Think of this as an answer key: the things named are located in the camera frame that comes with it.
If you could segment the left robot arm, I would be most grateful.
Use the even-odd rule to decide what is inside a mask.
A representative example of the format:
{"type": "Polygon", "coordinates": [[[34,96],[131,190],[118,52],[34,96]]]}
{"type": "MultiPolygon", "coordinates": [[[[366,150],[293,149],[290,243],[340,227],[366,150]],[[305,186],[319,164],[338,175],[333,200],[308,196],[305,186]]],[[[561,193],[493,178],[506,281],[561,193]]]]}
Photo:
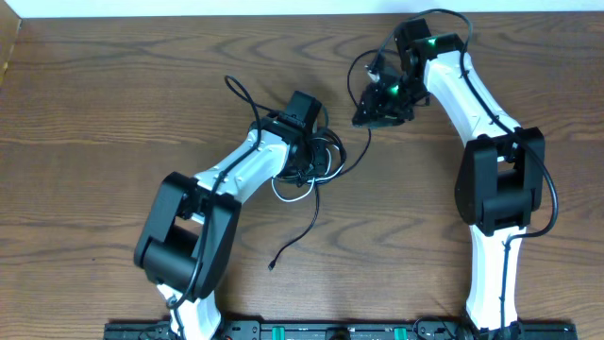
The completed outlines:
{"type": "Polygon", "coordinates": [[[222,321],[214,291],[227,269],[244,202],[266,181],[311,191],[330,178],[320,138],[322,104],[294,92],[283,111],[256,117],[246,139],[210,169],[173,172],[160,184],[134,250],[134,263],[157,285],[174,339],[211,339],[222,321]]]}

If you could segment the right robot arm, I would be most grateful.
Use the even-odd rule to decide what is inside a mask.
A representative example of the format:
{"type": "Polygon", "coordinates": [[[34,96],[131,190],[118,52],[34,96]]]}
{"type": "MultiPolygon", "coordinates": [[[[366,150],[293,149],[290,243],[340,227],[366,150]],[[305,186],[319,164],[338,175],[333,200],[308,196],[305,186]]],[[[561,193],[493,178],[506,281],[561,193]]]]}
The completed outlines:
{"type": "Polygon", "coordinates": [[[517,257],[543,186],[551,181],[544,136],[536,127],[521,127],[497,104],[473,66],[469,42],[457,34],[434,35],[427,21],[415,16],[390,38],[401,68],[387,66],[383,48],[376,51],[352,123],[400,126],[413,119],[419,101],[433,97],[441,104],[464,147],[454,197],[472,240],[468,333],[517,337],[517,257]]]}

